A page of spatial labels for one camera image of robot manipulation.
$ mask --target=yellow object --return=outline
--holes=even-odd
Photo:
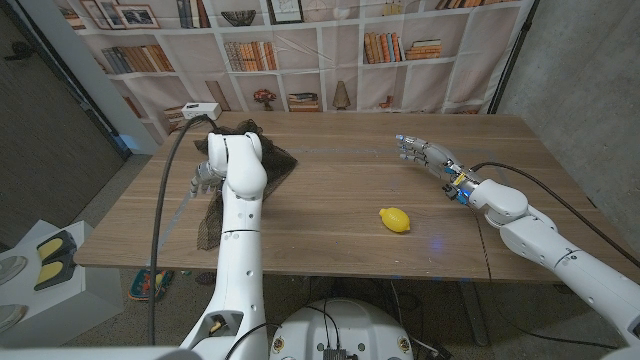
[[[60,249],[60,246],[62,246],[62,239],[60,238],[52,239],[46,244],[40,246],[38,248],[38,254],[40,255],[40,259],[41,260],[46,259],[47,256],[53,254],[56,250]]]
[[[40,270],[40,276],[38,276],[38,282],[36,283],[36,285],[42,284],[43,282],[58,275],[60,273],[60,270],[62,270],[62,262],[60,261],[56,261],[54,263],[43,266]]]
[[[382,222],[391,231],[403,232],[409,230],[409,216],[404,211],[396,208],[380,210]]]
[[[156,290],[160,288],[160,283],[162,282],[162,274],[156,275]]]

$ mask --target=vase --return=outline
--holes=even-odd
[[[336,94],[333,97],[333,106],[337,110],[347,110],[347,106],[350,106],[349,95],[347,94],[347,88],[344,86],[344,81],[338,81],[336,86]]]

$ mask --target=robot finger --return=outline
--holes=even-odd
[[[400,158],[403,160],[409,160],[409,161],[413,161],[417,164],[420,164],[422,166],[427,166],[427,162],[424,159],[421,159],[419,157],[416,157],[414,155],[407,155],[407,154],[400,154]]]

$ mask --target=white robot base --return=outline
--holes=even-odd
[[[407,332],[390,315],[363,301],[333,298],[289,316],[273,337],[269,359],[412,360],[413,352]]]

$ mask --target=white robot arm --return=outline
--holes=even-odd
[[[616,327],[632,347],[640,346],[640,286],[558,233],[553,221],[516,189],[466,169],[445,147],[398,135],[400,157],[446,180],[451,200],[480,209],[516,254],[552,271],[582,300]]]
[[[209,160],[198,166],[191,182],[192,196],[202,184],[224,179],[222,238],[216,288],[200,320],[183,341],[204,359],[266,359],[267,332],[262,295],[260,215],[267,174],[262,167],[262,146],[254,133],[209,134]]]

